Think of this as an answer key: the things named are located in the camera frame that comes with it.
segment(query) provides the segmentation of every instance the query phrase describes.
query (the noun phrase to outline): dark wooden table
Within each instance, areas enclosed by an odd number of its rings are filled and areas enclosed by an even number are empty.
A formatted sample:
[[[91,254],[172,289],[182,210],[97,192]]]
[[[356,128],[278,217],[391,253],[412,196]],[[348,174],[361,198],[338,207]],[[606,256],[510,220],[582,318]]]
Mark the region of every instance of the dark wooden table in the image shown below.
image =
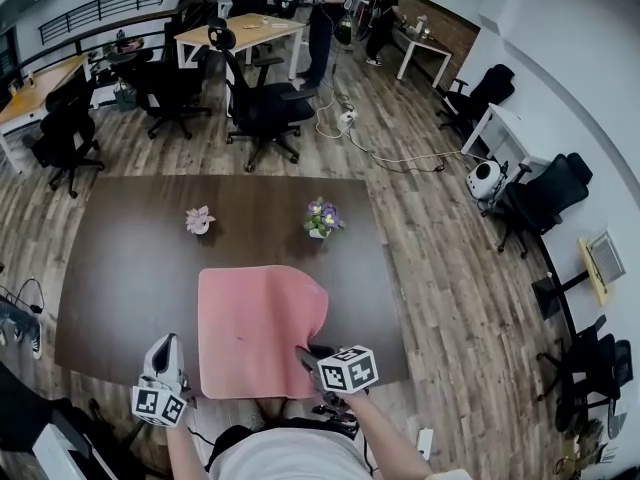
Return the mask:
[[[348,228],[327,241],[302,228],[318,196]],[[207,235],[186,231],[186,210],[208,205]],[[400,323],[364,182],[260,176],[100,178],[76,235],[62,290],[55,362],[136,384],[144,355],[169,332],[200,386],[198,274],[209,267],[290,265],[329,293],[314,342],[374,350],[382,382],[408,378]]]

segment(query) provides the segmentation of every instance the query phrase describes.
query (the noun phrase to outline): white t-shirt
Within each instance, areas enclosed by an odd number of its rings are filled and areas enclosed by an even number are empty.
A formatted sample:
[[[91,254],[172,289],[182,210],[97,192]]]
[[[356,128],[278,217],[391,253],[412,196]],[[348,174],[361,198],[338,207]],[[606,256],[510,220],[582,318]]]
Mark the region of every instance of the white t-shirt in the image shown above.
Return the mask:
[[[213,461],[210,476],[212,480],[371,480],[348,437],[297,428],[266,430],[243,439]],[[461,470],[432,478],[471,480]]]

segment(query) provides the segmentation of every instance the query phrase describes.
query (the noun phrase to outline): white robot vacuum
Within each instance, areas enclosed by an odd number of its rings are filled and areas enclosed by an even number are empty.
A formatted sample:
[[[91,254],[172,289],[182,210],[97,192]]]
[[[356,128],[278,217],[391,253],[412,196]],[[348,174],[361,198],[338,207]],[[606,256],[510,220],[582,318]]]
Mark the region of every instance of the white robot vacuum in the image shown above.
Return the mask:
[[[467,188],[474,199],[487,200],[500,183],[500,176],[498,162],[483,162],[467,176]]]

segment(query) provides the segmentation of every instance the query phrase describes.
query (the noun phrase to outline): person's arm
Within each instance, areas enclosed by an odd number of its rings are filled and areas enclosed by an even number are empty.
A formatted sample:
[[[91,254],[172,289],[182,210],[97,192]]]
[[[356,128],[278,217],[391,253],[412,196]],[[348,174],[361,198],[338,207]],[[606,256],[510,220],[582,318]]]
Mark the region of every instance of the person's arm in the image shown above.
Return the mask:
[[[340,395],[358,418],[376,463],[386,480],[425,480],[429,464],[364,393]]]
[[[340,5],[342,5],[346,1],[347,0],[322,0],[322,3],[323,4],[340,4]]]
[[[184,423],[184,416],[183,422],[176,428],[167,429],[167,445],[173,478],[174,480],[209,480],[200,462],[193,437],[187,429],[187,424]]]
[[[404,23],[405,21],[407,21],[407,19],[404,17],[402,12],[400,11],[400,7],[398,7],[397,5],[394,5],[393,7],[391,7],[391,10],[393,11],[393,14],[396,15],[396,18],[398,18],[398,21],[400,23]]]

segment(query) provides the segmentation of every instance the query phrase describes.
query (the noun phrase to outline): wooden floor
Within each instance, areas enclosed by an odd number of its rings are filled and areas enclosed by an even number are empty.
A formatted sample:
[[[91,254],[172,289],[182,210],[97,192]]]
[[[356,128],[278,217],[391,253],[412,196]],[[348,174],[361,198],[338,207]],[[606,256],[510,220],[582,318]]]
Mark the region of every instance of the wooden floor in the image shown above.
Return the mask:
[[[302,55],[305,67],[306,52]],[[437,129],[440,98],[429,82],[413,68],[403,82],[396,81],[401,57],[393,48],[387,48],[382,59],[383,68],[365,64],[360,46],[355,53],[340,54],[337,87],[349,95],[360,115],[353,138],[388,158],[459,149],[456,136]],[[279,67],[270,77],[283,80],[286,67]],[[251,76],[255,79],[256,74],[252,71]],[[223,98],[222,67],[214,62],[201,102],[213,108],[214,116],[190,120],[194,137],[189,142],[177,126],[161,128],[157,139],[150,141],[146,128],[152,120],[141,110],[92,111],[102,145],[100,157],[107,166],[100,176],[242,174],[249,145],[225,144]],[[330,101],[331,92],[323,87],[314,104]],[[332,126],[322,129],[328,135],[336,134],[341,112],[337,104],[326,112],[323,122]],[[37,127],[27,132],[39,134]],[[24,133],[9,136],[14,147],[19,147]],[[545,323],[540,317],[530,283],[546,269],[535,247],[527,260],[520,259],[517,242],[510,242],[503,255],[496,254],[502,227],[481,218],[463,183],[473,161],[452,156],[445,159],[444,172],[398,174],[376,165],[348,139],[316,133],[313,121],[304,125],[302,137],[293,140],[301,151],[298,165],[270,152],[257,173],[367,182],[413,377],[411,382],[374,388],[372,396],[412,440],[421,427],[435,429],[431,462],[436,471],[462,467],[476,480],[551,478],[561,440],[552,430],[553,397],[545,403],[535,400],[543,379],[548,381],[550,375],[540,371],[535,356],[554,349],[554,340],[565,332],[564,323]],[[91,397],[96,398],[123,435],[134,424],[129,388],[53,364],[65,267],[98,174],[92,169],[79,174],[80,196],[73,200],[64,188],[52,192],[47,187],[50,172],[27,153],[26,175],[14,174],[4,158],[0,164],[0,261],[6,264],[0,283],[16,290],[29,276],[42,282],[44,355],[35,362],[27,345],[18,348],[9,340],[0,349],[0,359],[45,396],[70,397],[84,409]],[[432,170],[438,163],[427,159],[411,165]],[[26,295],[37,302],[37,292],[29,289]],[[207,428],[209,439],[215,439],[225,425],[248,417],[246,403],[202,406],[217,412],[221,422]],[[164,442],[162,431],[147,430],[134,450],[148,463],[166,468]],[[2,460],[11,478],[39,477],[32,459],[4,454]]]

